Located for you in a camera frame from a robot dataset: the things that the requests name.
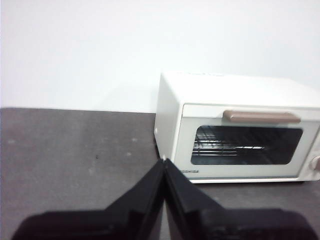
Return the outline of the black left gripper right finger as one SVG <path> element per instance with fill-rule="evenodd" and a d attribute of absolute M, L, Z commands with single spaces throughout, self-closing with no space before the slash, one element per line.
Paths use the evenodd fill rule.
<path fill-rule="evenodd" d="M 163 161 L 165 203 L 173 240 L 315 240 L 307 219 L 279 208 L 225 208 Z"/>

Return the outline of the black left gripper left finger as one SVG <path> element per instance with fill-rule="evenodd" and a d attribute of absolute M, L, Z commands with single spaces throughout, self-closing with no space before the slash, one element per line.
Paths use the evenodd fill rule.
<path fill-rule="evenodd" d="M 47 211 L 27 217 L 14 240 L 154 240 L 160 237 L 164 164 L 158 161 L 105 209 Z"/>

